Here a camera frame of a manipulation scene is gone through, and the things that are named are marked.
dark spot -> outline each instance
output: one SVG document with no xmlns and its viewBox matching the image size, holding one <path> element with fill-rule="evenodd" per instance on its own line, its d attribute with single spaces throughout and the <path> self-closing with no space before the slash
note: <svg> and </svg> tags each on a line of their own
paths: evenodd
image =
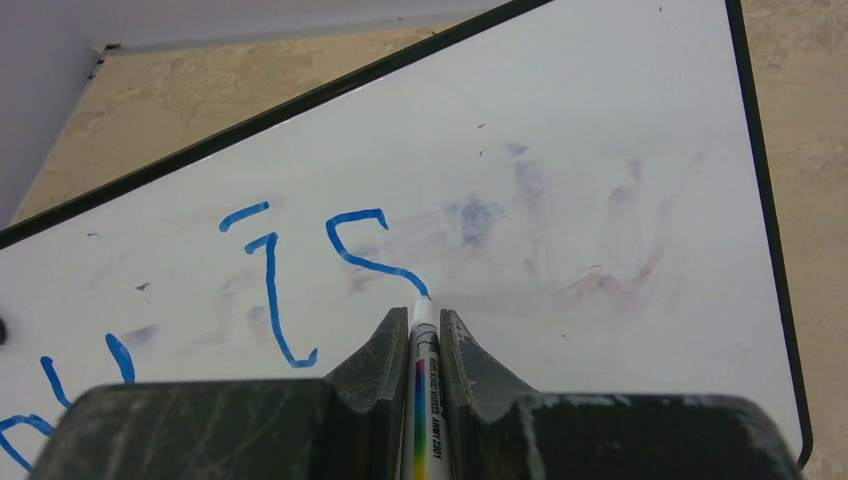
<svg viewBox="0 0 848 480">
<path fill-rule="evenodd" d="M 495 222 L 491 207 L 483 204 L 477 197 L 468 199 L 466 204 L 462 206 L 459 217 L 462 225 L 463 245 L 483 243 Z"/>
<path fill-rule="evenodd" d="M 156 339 L 156 336 L 159 334 L 159 328 L 159 325 L 141 327 L 138 330 L 133 330 L 121 335 L 121 342 L 123 342 L 128 348 L 143 347 Z"/>
<path fill-rule="evenodd" d="M 518 142 L 509 142 L 505 146 L 509 153 L 516 157 L 530 149 L 527 145 Z"/>
</svg>

marker barrel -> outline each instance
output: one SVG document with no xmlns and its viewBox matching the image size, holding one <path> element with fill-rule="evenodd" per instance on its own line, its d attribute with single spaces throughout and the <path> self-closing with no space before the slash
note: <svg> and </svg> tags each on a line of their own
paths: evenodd
<svg viewBox="0 0 848 480">
<path fill-rule="evenodd" d="M 413 326 L 404 416 L 403 480 L 449 480 L 453 467 L 445 420 L 439 339 L 429 323 Z"/>
</svg>

whiteboard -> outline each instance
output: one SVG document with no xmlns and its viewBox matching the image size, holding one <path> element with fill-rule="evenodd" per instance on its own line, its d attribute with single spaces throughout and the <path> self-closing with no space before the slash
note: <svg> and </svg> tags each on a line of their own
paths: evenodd
<svg viewBox="0 0 848 480">
<path fill-rule="evenodd" d="M 803 457 L 728 5 L 508 4 L 7 231 L 2 477 L 95 385 L 321 376 L 422 288 L 539 390 L 741 395 Z"/>
</svg>

blue marker writing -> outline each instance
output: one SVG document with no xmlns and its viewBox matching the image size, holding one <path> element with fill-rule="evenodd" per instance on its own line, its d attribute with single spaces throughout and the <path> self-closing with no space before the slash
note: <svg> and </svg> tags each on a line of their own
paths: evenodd
<svg viewBox="0 0 848 480">
<path fill-rule="evenodd" d="M 265 210 L 268 210 L 268 207 L 270 207 L 270 206 L 271 206 L 270 203 L 262 202 L 262 203 L 257 203 L 256 205 L 251 205 L 249 207 L 242 208 L 241 210 L 239 210 L 237 212 L 233 212 L 233 213 L 227 215 L 226 217 L 224 217 L 223 220 L 221 220 L 221 224 L 218 225 L 218 230 L 220 230 L 221 233 L 224 233 L 224 232 L 226 232 L 227 230 L 230 229 L 232 224 L 234 224 L 238 221 L 244 220 L 247 217 L 256 215 L 257 213 L 262 213 Z"/>
<path fill-rule="evenodd" d="M 298 360 L 294 358 L 294 355 L 292 355 L 288 343 L 286 343 L 286 337 L 283 335 L 283 327 L 280 325 L 280 306 L 279 302 L 277 301 L 276 280 L 277 259 L 275 253 L 275 250 L 277 248 L 277 238 L 277 233 L 271 232 L 268 235 L 259 237 L 256 240 L 248 243 L 244 247 L 244 251 L 248 255 L 252 255 L 253 252 L 255 252 L 257 249 L 262 246 L 265 246 L 265 286 L 268 290 L 268 304 L 271 310 L 271 329 L 274 331 L 274 338 L 277 339 L 277 345 L 279 345 L 280 351 L 283 352 L 283 356 L 286 357 L 286 361 L 289 362 L 289 365 L 294 368 L 311 367 L 315 365 L 315 362 L 318 361 L 318 349 L 312 349 L 312 352 L 309 354 L 309 358 L 307 358 L 306 360 Z"/>
<path fill-rule="evenodd" d="M 53 368 L 53 359 L 47 356 L 41 357 L 41 368 L 44 369 L 44 375 L 50 382 L 50 388 L 53 389 L 53 395 L 65 408 L 71 408 L 71 402 L 65 396 L 65 389 L 62 388 L 62 382 L 59 381 L 59 375 L 56 374 L 56 369 Z"/>
<path fill-rule="evenodd" d="M 32 465 L 30 465 L 30 463 L 27 462 L 20 453 L 18 453 L 15 447 L 9 443 L 9 440 L 6 439 L 6 430 L 14 427 L 15 425 L 29 425 L 45 437 L 48 437 L 51 433 L 53 433 L 53 426 L 38 415 L 30 415 L 28 417 L 23 415 L 12 415 L 6 420 L 0 422 L 0 448 L 3 448 L 3 450 L 5 450 L 13 460 L 18 462 L 20 466 L 24 467 L 24 469 L 29 472 L 32 470 Z"/>
<path fill-rule="evenodd" d="M 111 333 L 106 334 L 106 346 L 109 347 L 109 353 L 118 364 L 118 369 L 121 370 L 121 378 L 124 383 L 135 383 L 135 367 L 132 364 L 132 357 L 127 347 L 118 340 L 118 337 Z"/>
<path fill-rule="evenodd" d="M 341 239 L 339 239 L 339 234 L 336 232 L 336 227 L 342 223 L 357 222 L 359 220 L 365 220 L 368 218 L 376 219 L 378 222 L 380 222 L 380 225 L 384 229 L 389 229 L 389 224 L 386 223 L 386 217 L 385 215 L 383 215 L 383 210 L 379 208 L 375 208 L 372 210 L 360 210 L 358 212 L 341 213 L 327 220 L 327 236 L 330 237 L 330 242 L 333 244 L 333 247 L 336 249 L 336 252 L 338 252 L 338 254 L 344 259 L 344 261 L 348 263 L 352 263 L 362 268 L 367 268 L 368 270 L 374 270 L 375 272 L 388 273 L 389 275 L 397 275 L 399 277 L 403 277 L 412 282 L 412 284 L 415 285 L 415 288 L 418 289 L 418 292 L 422 296 L 430 296 L 430 294 L 427 292 L 427 286 L 424 285 L 424 282 L 422 282 L 417 275 L 410 272 L 409 270 L 405 268 L 392 267 L 389 265 L 383 265 L 381 263 L 372 262 L 362 257 L 357 257 L 356 255 L 353 255 L 347 251 L 345 246 L 342 244 Z"/>
</svg>

